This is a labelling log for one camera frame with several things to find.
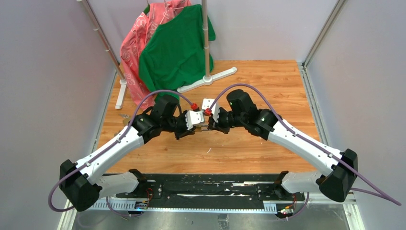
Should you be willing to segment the brass padlock with steel shackle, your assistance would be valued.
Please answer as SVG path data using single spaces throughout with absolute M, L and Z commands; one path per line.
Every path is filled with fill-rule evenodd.
M 208 125 L 196 126 L 195 132 L 211 131 Z

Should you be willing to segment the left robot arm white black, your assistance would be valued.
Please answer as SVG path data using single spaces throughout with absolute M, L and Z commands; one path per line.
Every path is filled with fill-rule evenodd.
M 72 204 L 65 211 L 75 209 L 78 212 L 92 207 L 100 198 L 118 193 L 130 193 L 135 198 L 146 194 L 147 185 L 142 182 L 142 174 L 129 170 L 122 174 L 106 176 L 106 171 L 131 151 L 147 144 L 162 132 L 174 133 L 176 139 L 194 133 L 195 124 L 191 123 L 190 114 L 198 112 L 199 106 L 185 96 L 182 98 L 190 105 L 190 110 L 181 111 L 176 92 L 163 90 L 153 106 L 135 115 L 127 125 L 110 141 L 88 156 L 72 162 L 66 160 L 59 168 L 59 181 L 48 196 L 48 204 L 56 212 L 61 210 L 52 205 L 52 196 L 59 188 Z

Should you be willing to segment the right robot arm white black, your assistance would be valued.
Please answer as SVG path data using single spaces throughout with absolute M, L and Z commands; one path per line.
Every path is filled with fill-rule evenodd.
M 271 109 L 258 109 L 250 95 L 233 90 L 227 97 L 230 111 L 212 99 L 204 114 L 209 128 L 227 134 L 231 128 L 243 127 L 253 136 L 279 144 L 311 163 L 317 171 L 295 173 L 283 171 L 274 182 L 273 193 L 286 200 L 294 193 L 321 192 L 327 198 L 344 202 L 358 170 L 357 154 L 329 147 L 296 129 Z

